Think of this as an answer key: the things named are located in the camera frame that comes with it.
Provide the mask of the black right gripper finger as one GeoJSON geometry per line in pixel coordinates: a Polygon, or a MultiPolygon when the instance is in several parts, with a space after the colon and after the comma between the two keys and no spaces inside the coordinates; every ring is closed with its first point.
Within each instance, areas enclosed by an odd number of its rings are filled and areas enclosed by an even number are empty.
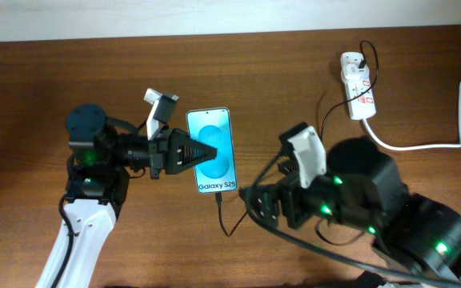
{"type": "Polygon", "coordinates": [[[260,204],[263,202],[259,186],[243,186],[239,188],[239,197],[246,204],[260,204]]]}
{"type": "Polygon", "coordinates": [[[299,164],[295,160],[286,160],[280,162],[278,165],[278,170],[284,175],[288,175],[293,172],[299,172],[299,164]]]}

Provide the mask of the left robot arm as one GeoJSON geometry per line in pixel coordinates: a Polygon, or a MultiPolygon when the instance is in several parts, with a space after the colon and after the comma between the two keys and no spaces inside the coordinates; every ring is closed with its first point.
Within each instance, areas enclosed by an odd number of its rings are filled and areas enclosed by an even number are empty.
{"type": "Polygon", "coordinates": [[[66,129],[72,154],[66,164],[66,191],[58,204],[62,224],[39,287],[89,286],[126,201],[131,172],[157,179],[161,173],[179,174],[216,158],[216,148],[167,125],[174,107],[170,100],[155,101],[146,134],[95,104],[70,112],[66,129]]]}

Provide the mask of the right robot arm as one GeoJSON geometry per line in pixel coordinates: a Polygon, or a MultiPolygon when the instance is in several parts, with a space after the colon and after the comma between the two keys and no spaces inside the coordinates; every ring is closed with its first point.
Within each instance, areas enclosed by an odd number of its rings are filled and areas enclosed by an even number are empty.
{"type": "Polygon", "coordinates": [[[431,286],[461,287],[461,215],[413,194],[393,158],[366,138],[325,150],[318,139],[283,143],[283,178],[256,180],[239,191],[251,219],[288,242],[337,262],[431,286]],[[373,237],[372,250],[386,262],[375,266],[336,254],[278,228],[319,217],[373,237]]]}

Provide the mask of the blue Galaxy S25 smartphone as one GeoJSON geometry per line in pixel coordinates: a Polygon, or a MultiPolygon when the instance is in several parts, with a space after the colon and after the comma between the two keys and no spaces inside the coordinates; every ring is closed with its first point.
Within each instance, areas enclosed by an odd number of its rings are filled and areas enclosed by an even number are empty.
{"type": "Polygon", "coordinates": [[[235,167],[231,114],[226,107],[190,110],[186,113],[190,137],[214,147],[214,159],[194,168],[197,190],[200,194],[236,190],[238,179],[235,167]]]}

